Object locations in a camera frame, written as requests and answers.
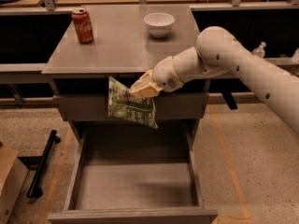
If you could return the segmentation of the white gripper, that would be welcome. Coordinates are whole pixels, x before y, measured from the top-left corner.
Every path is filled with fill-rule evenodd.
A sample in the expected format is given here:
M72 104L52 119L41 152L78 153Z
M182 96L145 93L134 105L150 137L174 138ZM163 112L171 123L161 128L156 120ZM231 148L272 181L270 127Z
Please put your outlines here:
M158 62L153 70L143 74L129 89L134 97L156 97L161 90L172 92L180 89L184 83L180 80L175 60L169 56Z

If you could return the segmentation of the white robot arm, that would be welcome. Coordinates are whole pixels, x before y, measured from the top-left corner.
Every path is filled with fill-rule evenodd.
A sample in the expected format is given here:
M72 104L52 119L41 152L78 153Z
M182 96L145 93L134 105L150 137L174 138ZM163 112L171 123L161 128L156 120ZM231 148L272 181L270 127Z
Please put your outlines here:
M219 26L203 30L195 46L159 61L129 92L134 97L155 97L160 91L176 91L191 80L227 72L299 133L299 77L252 54Z

